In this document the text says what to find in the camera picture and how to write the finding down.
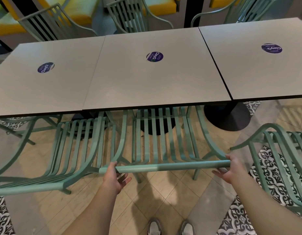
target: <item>tiled floor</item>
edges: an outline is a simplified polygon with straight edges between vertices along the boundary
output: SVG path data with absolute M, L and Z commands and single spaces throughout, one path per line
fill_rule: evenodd
M 277 122 L 286 130 L 302 131 L 302 99 L 263 101 L 248 127 L 239 132 L 224 131 L 209 122 L 207 126 L 216 144 L 229 152 L 230 146 L 244 141 L 267 122 Z M 200 134 L 198 121 L 193 122 L 193 125 L 203 156 L 208 152 L 207 145 Z M 25 147 L 8 174 L 26 177 L 43 174 L 53 135 L 54 131 L 33 133 L 31 139 L 37 144 Z M 17 142 L 17 138 L 0 130 L 0 165 Z M 128 143 L 125 154 L 131 151 L 130 147 Z M 248 149 L 234 153 L 249 169 L 252 159 Z M 192 180 L 192 175 L 191 170 L 163 171 L 141 174 L 140 184 L 133 179 L 117 196 L 110 234 L 145 235 L 149 219 L 157 217 L 162 224 L 163 235 L 176 235 L 185 218 L 193 222 L 197 234 L 214 235 L 236 193 L 231 185 L 215 177 L 211 170 L 201 170 L 197 181 Z M 6 202 L 16 234 L 61 234 L 89 204 L 101 183 L 102 177 L 90 175 L 72 185 L 70 195 L 52 191 L 7 196 Z

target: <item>sneaker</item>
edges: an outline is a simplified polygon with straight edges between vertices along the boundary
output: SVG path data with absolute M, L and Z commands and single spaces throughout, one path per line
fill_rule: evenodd
M 148 226 L 148 235 L 161 235 L 161 225 L 156 218 L 151 218 Z
M 196 235 L 195 229 L 188 220 L 185 220 L 183 222 L 183 225 L 181 226 L 180 230 L 180 235 Z

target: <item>purple sticker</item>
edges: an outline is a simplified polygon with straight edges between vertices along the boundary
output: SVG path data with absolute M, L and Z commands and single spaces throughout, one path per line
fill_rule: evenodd
M 279 54 L 283 50 L 282 47 L 278 46 L 277 44 L 272 44 L 272 43 L 263 44 L 262 49 L 271 54 Z
M 38 72 L 39 73 L 46 73 L 48 71 L 50 71 L 51 69 L 53 69 L 55 66 L 54 63 L 44 63 L 42 64 L 40 67 L 38 67 Z
M 158 62 L 163 59 L 163 54 L 160 52 L 152 52 L 147 55 L 147 60 L 150 62 Z

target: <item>person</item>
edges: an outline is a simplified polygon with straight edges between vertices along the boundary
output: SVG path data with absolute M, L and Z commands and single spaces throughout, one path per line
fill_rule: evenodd
M 226 155 L 226 157 L 231 161 L 230 169 L 228 171 L 214 170 L 213 173 L 233 186 L 257 235 L 302 235 L 302 219 L 262 190 L 258 183 L 248 175 L 237 157 L 234 155 Z M 131 180 L 128 174 L 118 179 L 120 174 L 115 171 L 116 165 L 117 163 L 110 163 L 103 177 L 103 183 L 93 200 L 64 231 L 63 235 L 80 235 L 85 231 L 88 235 L 109 234 L 116 196 Z M 146 235 L 161 235 L 160 221 L 155 218 L 151 219 Z M 184 221 L 182 224 L 180 235 L 195 235 L 189 221 Z

